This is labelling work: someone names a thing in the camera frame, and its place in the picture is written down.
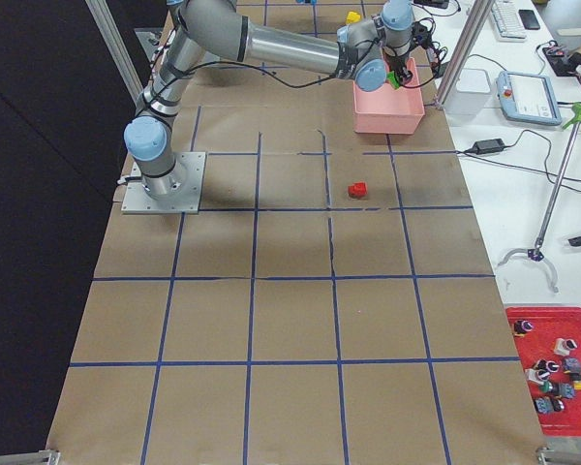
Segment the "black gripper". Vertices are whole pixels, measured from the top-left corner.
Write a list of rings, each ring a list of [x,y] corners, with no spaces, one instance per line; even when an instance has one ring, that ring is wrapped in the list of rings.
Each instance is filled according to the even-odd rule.
[[[385,24],[384,31],[384,60],[389,71],[396,74],[398,84],[404,86],[413,79],[413,72],[407,68],[410,54],[417,47],[427,49],[431,46],[431,30],[421,22],[414,21],[402,29],[392,29]]]

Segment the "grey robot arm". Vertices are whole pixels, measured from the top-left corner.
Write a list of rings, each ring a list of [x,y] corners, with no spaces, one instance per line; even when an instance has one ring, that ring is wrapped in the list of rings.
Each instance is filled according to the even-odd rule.
[[[392,73],[399,84],[416,47],[428,47],[428,32],[408,1],[388,1],[381,11],[343,26],[334,42],[259,25],[233,1],[182,1],[172,16],[174,37],[156,76],[140,93],[124,141],[141,175],[144,193],[156,200],[184,189],[188,173],[171,149],[172,126],[189,80],[205,67],[205,53],[231,64],[272,62],[351,79],[364,92],[380,89]]]

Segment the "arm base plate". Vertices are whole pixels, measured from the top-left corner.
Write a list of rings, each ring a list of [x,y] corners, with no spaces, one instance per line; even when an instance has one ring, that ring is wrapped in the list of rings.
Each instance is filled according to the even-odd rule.
[[[126,178],[124,214],[198,214],[205,173],[205,152],[173,152],[173,171],[161,178],[141,174],[136,162]]]

